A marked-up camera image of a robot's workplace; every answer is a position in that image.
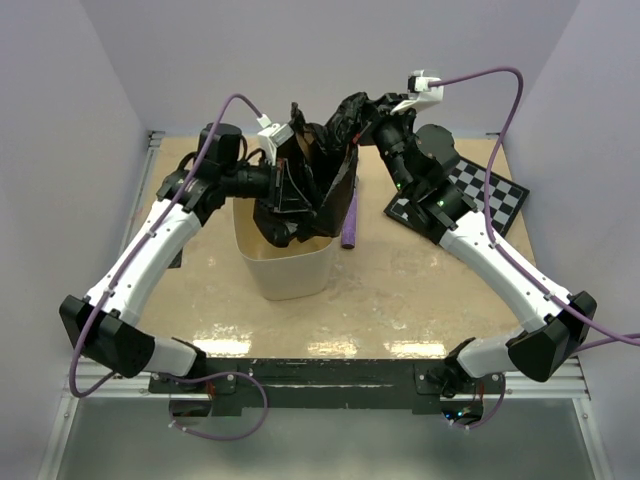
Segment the wooden table surface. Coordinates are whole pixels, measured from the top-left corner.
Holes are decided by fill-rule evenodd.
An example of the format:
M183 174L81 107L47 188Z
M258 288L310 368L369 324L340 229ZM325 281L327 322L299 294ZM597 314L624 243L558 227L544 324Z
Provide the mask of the wooden table surface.
M456 140L459 153L481 165L493 145ZM163 140L142 218L162 179L195 146L195 138ZM510 178L502 151L495 172ZM193 342L213 356L435 358L469 337L517 327L467 266L384 215L395 188L375 147L361 148L358 175L357 246L337 249L322 293L262 298L237 249L228 201L187 244L182 267L165 273L138 328ZM507 240L533 262L521 214Z

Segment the black plastic bag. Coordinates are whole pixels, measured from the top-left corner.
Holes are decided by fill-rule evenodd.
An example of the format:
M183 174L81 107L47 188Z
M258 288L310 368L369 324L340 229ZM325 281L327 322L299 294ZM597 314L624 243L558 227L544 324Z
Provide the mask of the black plastic bag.
M254 209L254 220L271 244L286 247L294 238L304 242L340 235L358 167L354 138L369 105L366 93L353 94L319 125L307 123L298 104L292 104L289 125L294 136L278 149L287 177L284 193L272 204L256 202Z

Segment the black mounting bracket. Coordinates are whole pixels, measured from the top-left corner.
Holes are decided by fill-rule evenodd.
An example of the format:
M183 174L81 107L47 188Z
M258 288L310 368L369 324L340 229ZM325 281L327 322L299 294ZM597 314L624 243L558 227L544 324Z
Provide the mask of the black mounting bracket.
M569 306L592 319L597 303L587 292L570 295ZM589 327L569 312L545 318L547 325L535 332L523 332L507 342L513 365L527 377L546 382L578 348Z
M416 415L442 413L444 385L438 378L443 369L443 359L206 359L207 374L238 371L255 378L267 393L269 408L404 409ZM501 383L491 376L480 381L486 394L501 390ZM258 389L248 380L228 376L211 383L215 388L214 416L237 416L244 408L262 407ZM464 388L458 393L471 395L475 383ZM177 395L185 390L182 384L160 378L150 381L149 392ZM208 393L207 386L202 383L188 393ZM452 408L457 403L469 402L454 400Z

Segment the beige plastic bin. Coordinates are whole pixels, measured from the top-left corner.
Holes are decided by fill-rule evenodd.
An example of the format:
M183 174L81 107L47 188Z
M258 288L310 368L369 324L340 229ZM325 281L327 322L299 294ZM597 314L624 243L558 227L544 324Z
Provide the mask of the beige plastic bin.
M267 242L253 221L251 199L233 200L236 244L262 296L268 300L288 300L314 295L327 286L338 241L314 237L297 240L287 248Z

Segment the glass panel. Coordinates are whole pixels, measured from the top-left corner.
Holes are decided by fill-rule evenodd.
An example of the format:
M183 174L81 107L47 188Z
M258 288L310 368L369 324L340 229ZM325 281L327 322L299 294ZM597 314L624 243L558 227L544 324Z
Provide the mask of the glass panel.
M258 415L191 422L230 434ZM470 433L439 417L388 410L273 410L238 442L195 438L168 424L166 399L82 401L59 479L594 478L571 400L510 399Z

